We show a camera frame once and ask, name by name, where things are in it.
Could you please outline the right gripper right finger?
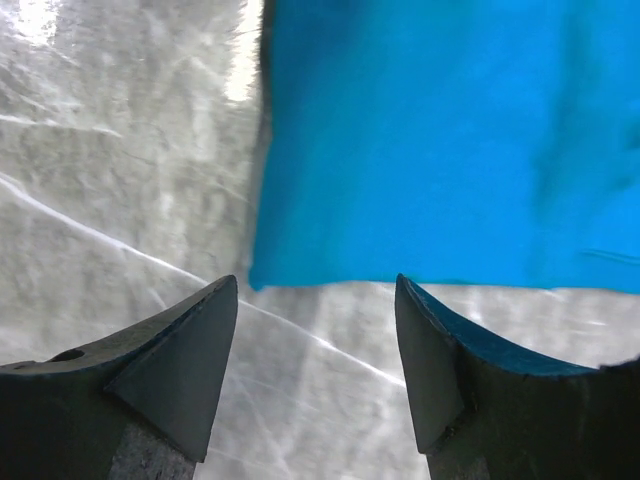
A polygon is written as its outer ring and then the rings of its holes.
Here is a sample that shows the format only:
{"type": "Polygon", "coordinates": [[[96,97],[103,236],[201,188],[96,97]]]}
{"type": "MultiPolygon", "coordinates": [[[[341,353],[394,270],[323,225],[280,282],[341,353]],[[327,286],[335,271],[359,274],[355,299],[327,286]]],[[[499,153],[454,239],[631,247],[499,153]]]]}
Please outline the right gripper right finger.
{"type": "Polygon", "coordinates": [[[639,363],[588,368],[517,345],[405,276],[396,332],[434,479],[635,479],[639,363]]]}

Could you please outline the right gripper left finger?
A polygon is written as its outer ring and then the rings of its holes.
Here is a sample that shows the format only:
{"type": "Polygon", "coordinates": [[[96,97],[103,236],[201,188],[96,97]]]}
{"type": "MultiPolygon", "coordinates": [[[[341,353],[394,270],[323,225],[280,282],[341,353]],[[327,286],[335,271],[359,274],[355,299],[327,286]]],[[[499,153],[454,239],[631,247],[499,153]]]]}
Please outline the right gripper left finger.
{"type": "Polygon", "coordinates": [[[190,479],[207,455],[238,312],[225,276],[130,327],[1,369],[5,479],[190,479]]]}

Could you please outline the teal t shirt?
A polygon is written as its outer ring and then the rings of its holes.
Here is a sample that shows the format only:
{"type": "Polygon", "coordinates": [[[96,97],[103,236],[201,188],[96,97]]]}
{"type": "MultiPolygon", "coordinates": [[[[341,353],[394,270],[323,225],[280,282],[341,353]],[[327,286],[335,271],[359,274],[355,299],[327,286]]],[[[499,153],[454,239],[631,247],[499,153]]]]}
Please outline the teal t shirt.
{"type": "Polygon", "coordinates": [[[255,289],[639,289],[635,1],[269,1],[255,289]]]}

